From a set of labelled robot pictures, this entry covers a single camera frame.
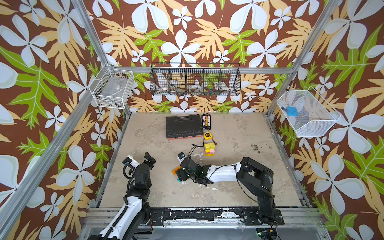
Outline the orange bar block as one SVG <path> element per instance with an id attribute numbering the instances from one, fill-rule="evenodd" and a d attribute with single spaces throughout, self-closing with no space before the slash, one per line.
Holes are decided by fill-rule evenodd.
<path id="1" fill-rule="evenodd" d="M 172 170 L 173 175 L 176 175 L 177 172 L 178 172 L 180 169 L 181 169 L 180 166 L 178 166 L 177 168 L 173 169 L 173 170 Z"/>

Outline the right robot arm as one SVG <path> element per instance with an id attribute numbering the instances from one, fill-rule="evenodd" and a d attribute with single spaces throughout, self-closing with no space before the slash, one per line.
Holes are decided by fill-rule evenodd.
<path id="1" fill-rule="evenodd" d="M 244 217 L 244 223 L 271 226 L 275 223 L 274 172 L 249 157 L 244 157 L 235 164 L 201 166 L 190 156 L 186 156 L 180 166 L 173 170 L 173 174 L 180 182 L 192 180 L 204 186 L 219 182 L 237 182 L 243 193 L 258 203 L 256 216 Z"/>

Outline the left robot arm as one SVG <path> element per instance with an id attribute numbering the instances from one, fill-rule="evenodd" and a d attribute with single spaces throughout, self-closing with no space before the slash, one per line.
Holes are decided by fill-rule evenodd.
<path id="1" fill-rule="evenodd" d="M 89 240 L 132 240 L 135 231 L 150 220 L 151 170 L 156 160 L 148 153 L 142 163 L 127 156 L 123 160 L 123 175 L 128 180 L 124 204 L 113 220 L 99 234 L 90 235 Z"/>

